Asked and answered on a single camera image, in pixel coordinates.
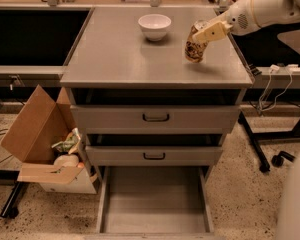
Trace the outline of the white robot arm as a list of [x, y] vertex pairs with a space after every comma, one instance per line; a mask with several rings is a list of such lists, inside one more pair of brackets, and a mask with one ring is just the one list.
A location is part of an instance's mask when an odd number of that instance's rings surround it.
[[[246, 35], [274, 24], [300, 22], [300, 0], [239, 0], [192, 34], [198, 44], [227, 33]], [[281, 197], [275, 240], [300, 240], [300, 152], [291, 165]]]

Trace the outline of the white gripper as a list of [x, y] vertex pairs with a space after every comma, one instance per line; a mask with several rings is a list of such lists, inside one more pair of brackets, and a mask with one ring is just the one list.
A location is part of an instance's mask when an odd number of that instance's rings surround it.
[[256, 32], [260, 26], [256, 23], [252, 0], [238, 0], [221, 14], [223, 21], [214, 23], [197, 22], [197, 32], [192, 35], [195, 43], [207, 43], [225, 38], [229, 32], [237, 36]]

